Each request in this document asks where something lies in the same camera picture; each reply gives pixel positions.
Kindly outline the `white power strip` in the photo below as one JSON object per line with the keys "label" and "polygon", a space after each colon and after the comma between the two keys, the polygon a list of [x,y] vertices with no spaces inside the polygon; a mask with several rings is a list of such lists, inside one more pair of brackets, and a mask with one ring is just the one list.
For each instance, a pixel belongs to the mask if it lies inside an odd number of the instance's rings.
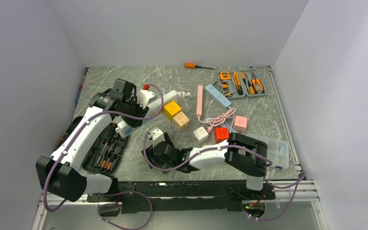
{"label": "white power strip", "polygon": [[[147,107],[142,108],[139,106],[140,108],[140,112],[143,110],[144,114],[143,115],[135,115],[137,117],[150,117],[150,116],[155,116],[158,112],[158,110],[161,108],[163,108],[164,105],[166,105],[168,102],[174,100],[177,101],[180,98],[185,98],[190,96],[191,93],[190,92],[184,92],[184,91],[180,91],[177,92],[175,90],[172,90],[168,93],[166,93],[165,95],[163,95],[163,104],[161,105],[161,99],[157,98],[155,101],[151,102]],[[128,122],[126,122],[124,119],[122,119],[122,121],[120,121],[119,123],[117,123],[117,128],[115,129],[116,133],[118,133],[121,137],[125,138],[127,136],[129,136],[133,131],[135,131],[136,129],[138,129],[138,127],[140,127],[141,125],[147,123],[149,120],[134,120],[131,119],[130,120],[130,124],[128,124]]]}

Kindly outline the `beige cube adapter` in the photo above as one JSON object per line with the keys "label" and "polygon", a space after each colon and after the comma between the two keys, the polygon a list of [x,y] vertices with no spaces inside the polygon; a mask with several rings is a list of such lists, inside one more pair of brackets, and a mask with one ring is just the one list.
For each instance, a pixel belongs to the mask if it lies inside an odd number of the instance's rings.
{"label": "beige cube adapter", "polygon": [[186,127],[189,124],[190,119],[184,112],[179,112],[172,118],[172,125],[178,130]]}

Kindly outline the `white cube adapter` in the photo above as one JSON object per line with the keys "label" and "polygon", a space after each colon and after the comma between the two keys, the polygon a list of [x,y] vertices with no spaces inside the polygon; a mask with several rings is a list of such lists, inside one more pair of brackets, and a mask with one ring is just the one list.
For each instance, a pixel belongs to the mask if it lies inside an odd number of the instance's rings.
{"label": "white cube adapter", "polygon": [[193,131],[193,136],[198,144],[201,144],[202,142],[206,141],[209,137],[209,133],[207,130],[201,126]]}

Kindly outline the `yellow cube adapter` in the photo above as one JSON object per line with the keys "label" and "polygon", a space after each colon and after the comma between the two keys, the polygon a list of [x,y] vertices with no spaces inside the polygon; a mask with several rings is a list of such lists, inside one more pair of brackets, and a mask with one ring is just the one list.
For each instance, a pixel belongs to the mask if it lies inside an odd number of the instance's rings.
{"label": "yellow cube adapter", "polygon": [[176,101],[172,100],[163,106],[162,113],[169,120],[172,121],[173,117],[182,111],[182,108]]}

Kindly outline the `red cube adapter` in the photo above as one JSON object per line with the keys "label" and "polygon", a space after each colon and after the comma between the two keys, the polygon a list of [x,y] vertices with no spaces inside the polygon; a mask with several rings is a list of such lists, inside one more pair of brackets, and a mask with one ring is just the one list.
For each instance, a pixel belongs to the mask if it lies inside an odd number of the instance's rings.
{"label": "red cube adapter", "polygon": [[229,130],[226,127],[217,127],[214,130],[215,143],[221,143],[230,137]]}

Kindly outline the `black tool case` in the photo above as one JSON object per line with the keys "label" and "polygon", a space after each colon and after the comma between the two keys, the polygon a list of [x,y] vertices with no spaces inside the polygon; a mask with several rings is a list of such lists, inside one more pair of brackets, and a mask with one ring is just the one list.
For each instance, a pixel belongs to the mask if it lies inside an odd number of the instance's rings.
{"label": "black tool case", "polygon": [[118,159],[127,145],[128,138],[121,137],[115,129],[115,123],[109,124],[93,142],[81,163],[85,171],[111,174],[116,170]]}

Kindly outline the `pink power strip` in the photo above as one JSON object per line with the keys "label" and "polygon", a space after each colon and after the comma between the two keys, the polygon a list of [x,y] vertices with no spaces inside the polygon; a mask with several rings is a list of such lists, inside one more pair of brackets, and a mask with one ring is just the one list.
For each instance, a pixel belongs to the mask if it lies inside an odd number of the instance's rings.
{"label": "pink power strip", "polygon": [[203,108],[203,86],[198,85],[197,98],[196,98],[196,117],[202,116],[202,108]]}

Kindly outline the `light blue power strip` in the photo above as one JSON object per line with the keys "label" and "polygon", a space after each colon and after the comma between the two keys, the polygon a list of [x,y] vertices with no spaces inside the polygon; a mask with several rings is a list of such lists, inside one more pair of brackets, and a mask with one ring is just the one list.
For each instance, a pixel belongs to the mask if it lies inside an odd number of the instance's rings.
{"label": "light blue power strip", "polygon": [[213,85],[205,86],[206,92],[213,97],[225,109],[231,108],[231,101],[229,101],[221,92],[219,92]]}

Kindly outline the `pink cube socket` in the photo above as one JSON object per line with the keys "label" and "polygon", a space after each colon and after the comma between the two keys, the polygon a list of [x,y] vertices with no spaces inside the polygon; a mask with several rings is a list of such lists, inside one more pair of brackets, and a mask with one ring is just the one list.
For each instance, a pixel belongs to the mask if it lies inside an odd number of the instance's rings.
{"label": "pink cube socket", "polygon": [[241,133],[246,131],[247,129],[247,124],[248,124],[248,118],[244,117],[244,116],[235,116],[234,121],[233,121],[233,126],[232,128]]}

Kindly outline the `grey tool tray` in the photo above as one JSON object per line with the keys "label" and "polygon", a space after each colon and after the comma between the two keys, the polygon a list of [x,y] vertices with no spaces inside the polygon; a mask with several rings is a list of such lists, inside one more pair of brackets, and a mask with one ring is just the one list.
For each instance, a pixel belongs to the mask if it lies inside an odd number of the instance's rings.
{"label": "grey tool tray", "polygon": [[228,100],[267,95],[263,79],[257,69],[220,71],[218,85]]}

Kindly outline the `clear screw box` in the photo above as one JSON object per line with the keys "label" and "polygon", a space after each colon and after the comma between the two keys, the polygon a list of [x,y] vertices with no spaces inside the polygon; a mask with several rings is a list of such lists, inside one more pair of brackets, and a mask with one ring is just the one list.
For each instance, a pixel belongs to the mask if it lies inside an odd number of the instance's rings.
{"label": "clear screw box", "polygon": [[273,162],[272,168],[285,170],[289,168],[289,143],[279,139],[263,137],[248,133],[246,136],[267,144],[267,158]]}

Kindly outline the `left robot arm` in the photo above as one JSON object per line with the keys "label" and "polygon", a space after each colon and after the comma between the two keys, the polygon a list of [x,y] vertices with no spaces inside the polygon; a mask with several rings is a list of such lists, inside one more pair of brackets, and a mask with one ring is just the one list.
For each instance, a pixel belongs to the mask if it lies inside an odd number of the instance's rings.
{"label": "left robot arm", "polygon": [[141,125],[148,108],[138,104],[136,93],[133,83],[117,79],[112,88],[92,97],[80,122],[50,157],[38,158],[35,165],[45,201],[48,193],[71,202],[95,193],[106,201],[117,198],[117,178],[100,173],[84,175],[82,164],[99,135],[106,128],[115,130],[111,122],[116,116]]}

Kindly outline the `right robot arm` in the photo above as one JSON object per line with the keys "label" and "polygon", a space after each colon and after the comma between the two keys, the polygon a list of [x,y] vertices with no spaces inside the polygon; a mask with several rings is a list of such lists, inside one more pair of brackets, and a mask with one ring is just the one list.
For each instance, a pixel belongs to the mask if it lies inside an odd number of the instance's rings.
{"label": "right robot arm", "polygon": [[231,133],[229,138],[200,148],[178,149],[167,133],[148,133],[152,144],[143,144],[142,155],[150,168],[162,172],[179,171],[191,173],[210,166],[225,163],[246,174],[245,193],[251,199],[264,191],[266,169],[272,165],[268,159],[268,144],[240,133]]}

